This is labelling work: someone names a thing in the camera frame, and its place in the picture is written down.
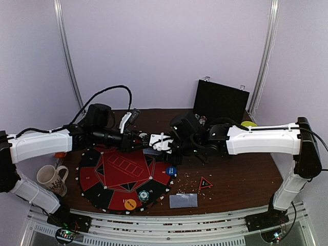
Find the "grey playing card deck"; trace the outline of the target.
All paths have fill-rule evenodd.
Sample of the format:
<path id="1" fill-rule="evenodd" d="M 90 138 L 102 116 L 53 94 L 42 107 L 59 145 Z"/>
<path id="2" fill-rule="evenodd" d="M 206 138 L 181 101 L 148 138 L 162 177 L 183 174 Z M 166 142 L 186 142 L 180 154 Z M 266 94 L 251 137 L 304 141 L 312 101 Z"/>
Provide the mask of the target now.
<path id="1" fill-rule="evenodd" d="M 155 155 L 155 156 L 161 154 L 160 151 L 154 150 L 153 148 L 146 148 L 146 149 L 143 149 L 143 153 L 144 153 L 145 155 Z"/>

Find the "blue small blind button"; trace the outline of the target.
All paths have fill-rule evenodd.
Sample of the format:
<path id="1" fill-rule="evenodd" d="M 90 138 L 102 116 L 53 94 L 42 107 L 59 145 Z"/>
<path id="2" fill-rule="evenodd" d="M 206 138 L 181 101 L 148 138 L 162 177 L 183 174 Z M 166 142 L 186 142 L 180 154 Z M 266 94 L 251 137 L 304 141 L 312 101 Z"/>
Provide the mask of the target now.
<path id="1" fill-rule="evenodd" d="M 166 168 L 166 174 L 169 175 L 169 176 L 176 176 L 177 169 L 175 167 L 173 167 L 173 166 L 167 167 Z"/>

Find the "dealt blue card pair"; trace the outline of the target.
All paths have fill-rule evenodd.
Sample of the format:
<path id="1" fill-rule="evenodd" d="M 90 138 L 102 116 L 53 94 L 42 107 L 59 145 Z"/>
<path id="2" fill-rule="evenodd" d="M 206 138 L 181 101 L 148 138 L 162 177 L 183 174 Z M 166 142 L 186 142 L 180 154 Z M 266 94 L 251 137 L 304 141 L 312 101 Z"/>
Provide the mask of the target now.
<path id="1" fill-rule="evenodd" d="M 179 206 L 181 208 L 198 207 L 198 195 L 195 193 L 184 193 L 179 195 Z"/>

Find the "orange big blind button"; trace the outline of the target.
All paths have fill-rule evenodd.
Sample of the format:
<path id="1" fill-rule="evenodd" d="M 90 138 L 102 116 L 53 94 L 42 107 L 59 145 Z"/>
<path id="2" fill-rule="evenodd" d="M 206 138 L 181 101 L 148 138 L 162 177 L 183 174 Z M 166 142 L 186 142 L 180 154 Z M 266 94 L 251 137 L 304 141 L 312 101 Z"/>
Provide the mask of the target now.
<path id="1" fill-rule="evenodd" d="M 132 210 L 136 209 L 137 202 L 136 202 L 136 200 L 131 199 L 131 198 L 130 199 L 125 199 L 124 200 L 124 207 L 128 211 L 132 211 Z"/>

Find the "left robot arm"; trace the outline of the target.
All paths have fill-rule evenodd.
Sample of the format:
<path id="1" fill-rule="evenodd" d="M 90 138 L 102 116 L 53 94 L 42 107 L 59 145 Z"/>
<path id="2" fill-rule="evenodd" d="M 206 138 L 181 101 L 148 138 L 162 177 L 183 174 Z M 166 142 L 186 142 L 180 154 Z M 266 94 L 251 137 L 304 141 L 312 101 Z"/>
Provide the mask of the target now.
<path id="1" fill-rule="evenodd" d="M 74 152 L 93 144 L 118 146 L 121 151 L 132 149 L 133 140 L 137 135 L 126 131 L 131 123 L 133 112 L 128 110 L 121 119 L 119 129 L 107 129 L 105 115 L 110 107 L 89 104 L 98 95 L 113 89 L 125 89 L 132 98 L 131 90 L 124 85 L 107 87 L 96 92 L 81 107 L 72 121 L 53 130 L 26 128 L 14 135 L 7 135 L 1 131 L 1 192 L 10 192 L 23 200 L 38 206 L 53 218 L 63 228 L 70 227 L 74 222 L 71 213 L 64 209 L 58 195 L 31 181 L 23 174 L 19 174 L 16 164 L 30 158 L 53 154 L 57 152 Z"/>

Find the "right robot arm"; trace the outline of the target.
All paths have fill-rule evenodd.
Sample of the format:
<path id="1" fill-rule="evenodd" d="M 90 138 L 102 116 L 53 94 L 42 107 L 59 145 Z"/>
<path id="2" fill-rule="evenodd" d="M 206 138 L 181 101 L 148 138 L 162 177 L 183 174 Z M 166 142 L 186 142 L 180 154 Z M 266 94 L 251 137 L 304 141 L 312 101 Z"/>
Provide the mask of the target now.
<path id="1" fill-rule="evenodd" d="M 227 117 L 201 124 L 188 112 L 173 118 L 171 129 L 160 133 L 152 147 L 175 157 L 195 155 L 204 159 L 208 153 L 282 153 L 292 157 L 290 171 L 263 214 L 266 226 L 274 226 L 305 184 L 323 171 L 317 144 L 321 138 L 305 117 L 286 125 L 245 127 Z"/>

